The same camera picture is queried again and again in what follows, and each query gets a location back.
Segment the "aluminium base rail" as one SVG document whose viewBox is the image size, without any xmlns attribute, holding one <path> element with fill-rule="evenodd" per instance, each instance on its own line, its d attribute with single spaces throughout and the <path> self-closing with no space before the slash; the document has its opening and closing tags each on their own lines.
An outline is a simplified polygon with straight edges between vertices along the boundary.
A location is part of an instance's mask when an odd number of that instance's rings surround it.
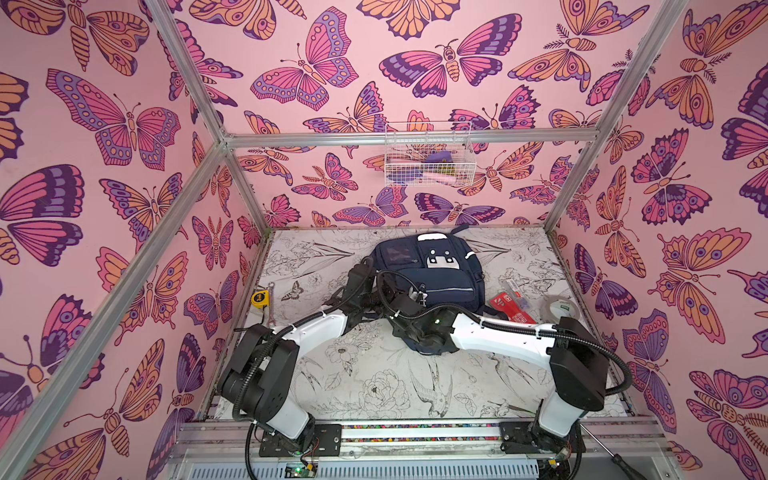
<svg viewBox="0 0 768 480">
<path fill-rule="evenodd" d="M 587 418 L 562 448 L 531 441 L 529 418 L 321 421 L 304 455 L 273 435 L 247 441 L 244 423 L 182 429 L 164 479 L 285 479 L 289 463 L 316 463 L 305 479 L 682 479 L 657 423 Z"/>
</svg>

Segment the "navy blue student backpack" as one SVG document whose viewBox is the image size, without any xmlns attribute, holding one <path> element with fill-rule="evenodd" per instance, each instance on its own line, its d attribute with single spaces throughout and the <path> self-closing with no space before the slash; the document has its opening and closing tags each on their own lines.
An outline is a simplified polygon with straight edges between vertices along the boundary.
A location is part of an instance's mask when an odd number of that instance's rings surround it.
<svg viewBox="0 0 768 480">
<path fill-rule="evenodd" d="M 450 335 L 460 313 L 486 313 L 482 265 L 466 240 L 457 234 L 427 232 L 379 243 L 372 251 L 376 270 L 377 304 L 383 310 L 383 294 L 407 292 L 425 307 L 442 307 L 443 342 L 403 342 L 425 356 L 458 350 Z"/>
</svg>

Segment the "yellow tape measure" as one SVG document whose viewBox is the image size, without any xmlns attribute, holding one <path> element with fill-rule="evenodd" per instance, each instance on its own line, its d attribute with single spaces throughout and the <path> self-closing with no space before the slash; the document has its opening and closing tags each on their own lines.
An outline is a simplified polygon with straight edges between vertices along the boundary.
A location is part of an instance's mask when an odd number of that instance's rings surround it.
<svg viewBox="0 0 768 480">
<path fill-rule="evenodd" d="M 268 290 L 256 290 L 250 297 L 252 308 L 264 309 L 271 304 L 271 294 Z"/>
</svg>

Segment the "green circuit board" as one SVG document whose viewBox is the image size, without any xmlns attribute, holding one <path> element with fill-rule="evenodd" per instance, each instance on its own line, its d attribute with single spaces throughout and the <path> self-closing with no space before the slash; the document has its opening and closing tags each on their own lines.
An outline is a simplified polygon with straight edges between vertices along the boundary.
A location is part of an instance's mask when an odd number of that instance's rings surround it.
<svg viewBox="0 0 768 480">
<path fill-rule="evenodd" d="M 285 479 L 315 478 L 317 475 L 316 463 L 289 463 L 284 470 Z"/>
</svg>

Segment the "silver wrench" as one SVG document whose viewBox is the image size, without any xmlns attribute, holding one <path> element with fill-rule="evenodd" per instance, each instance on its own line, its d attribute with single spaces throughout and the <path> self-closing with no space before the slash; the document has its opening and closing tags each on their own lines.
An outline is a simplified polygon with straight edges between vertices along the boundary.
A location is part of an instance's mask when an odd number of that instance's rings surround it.
<svg viewBox="0 0 768 480">
<path fill-rule="evenodd" d="M 275 284 L 273 282 L 270 282 L 267 285 L 266 304 L 263 307 L 264 323 L 268 327 L 274 327 L 276 325 L 276 321 L 274 319 L 274 305 L 275 305 L 274 287 L 275 287 Z"/>
</svg>

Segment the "clear packing tape roll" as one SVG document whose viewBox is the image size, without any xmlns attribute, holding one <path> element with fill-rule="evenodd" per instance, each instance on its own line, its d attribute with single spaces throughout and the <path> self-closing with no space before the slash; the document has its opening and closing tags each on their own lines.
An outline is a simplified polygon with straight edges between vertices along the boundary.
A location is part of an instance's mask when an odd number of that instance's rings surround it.
<svg viewBox="0 0 768 480">
<path fill-rule="evenodd" d="M 581 311 L 579 306 L 568 298 L 549 296 L 543 301 L 541 318 L 544 323 L 554 324 L 559 324 L 565 318 L 579 321 Z"/>
</svg>

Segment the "clear plastic stationery case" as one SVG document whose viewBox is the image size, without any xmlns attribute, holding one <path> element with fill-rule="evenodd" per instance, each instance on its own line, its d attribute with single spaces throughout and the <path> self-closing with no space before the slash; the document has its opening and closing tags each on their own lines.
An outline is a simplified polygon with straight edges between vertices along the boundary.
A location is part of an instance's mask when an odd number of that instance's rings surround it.
<svg viewBox="0 0 768 480">
<path fill-rule="evenodd" d="M 528 297 L 523 293 L 522 289 L 513 278 L 503 279 L 501 280 L 501 283 L 505 286 L 506 291 L 522 310 L 530 311 L 532 309 L 532 304 Z"/>
</svg>

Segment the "red paper pack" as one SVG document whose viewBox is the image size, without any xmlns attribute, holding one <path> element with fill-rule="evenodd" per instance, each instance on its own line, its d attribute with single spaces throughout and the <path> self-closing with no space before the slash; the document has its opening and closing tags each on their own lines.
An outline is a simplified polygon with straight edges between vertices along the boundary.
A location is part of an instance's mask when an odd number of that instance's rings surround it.
<svg viewBox="0 0 768 480">
<path fill-rule="evenodd" d="M 533 325 L 536 321 L 520 306 L 518 300 L 509 293 L 497 294 L 490 300 L 490 306 L 502 312 L 511 322 Z"/>
</svg>

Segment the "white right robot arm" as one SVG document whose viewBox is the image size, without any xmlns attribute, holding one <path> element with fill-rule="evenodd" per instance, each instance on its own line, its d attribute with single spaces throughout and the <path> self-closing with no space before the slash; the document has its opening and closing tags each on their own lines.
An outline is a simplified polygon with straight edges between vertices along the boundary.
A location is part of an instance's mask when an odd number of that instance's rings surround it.
<svg viewBox="0 0 768 480">
<path fill-rule="evenodd" d="M 553 384 L 529 427 L 540 449 L 562 448 L 580 432 L 581 419 L 634 381 L 628 363 L 571 317 L 555 324 L 521 324 L 481 316 L 455 303 L 427 307 L 424 290 L 402 288 L 394 271 L 376 274 L 375 291 L 393 333 L 425 356 L 478 351 L 546 370 Z"/>
</svg>

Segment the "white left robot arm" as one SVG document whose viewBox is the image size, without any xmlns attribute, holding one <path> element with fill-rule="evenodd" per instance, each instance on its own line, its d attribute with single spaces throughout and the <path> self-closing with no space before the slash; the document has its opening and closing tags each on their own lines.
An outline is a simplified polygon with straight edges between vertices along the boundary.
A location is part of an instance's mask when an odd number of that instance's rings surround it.
<svg viewBox="0 0 768 480">
<path fill-rule="evenodd" d="M 274 330 L 253 325 L 243 330 L 216 392 L 231 403 L 231 418 L 247 421 L 250 441 L 256 429 L 275 436 L 300 455 L 314 443 L 315 418 L 290 398 L 298 361 L 322 344 L 343 337 L 364 320 L 365 298 L 376 270 L 364 258 L 348 273 L 340 298 L 288 326 Z"/>
</svg>

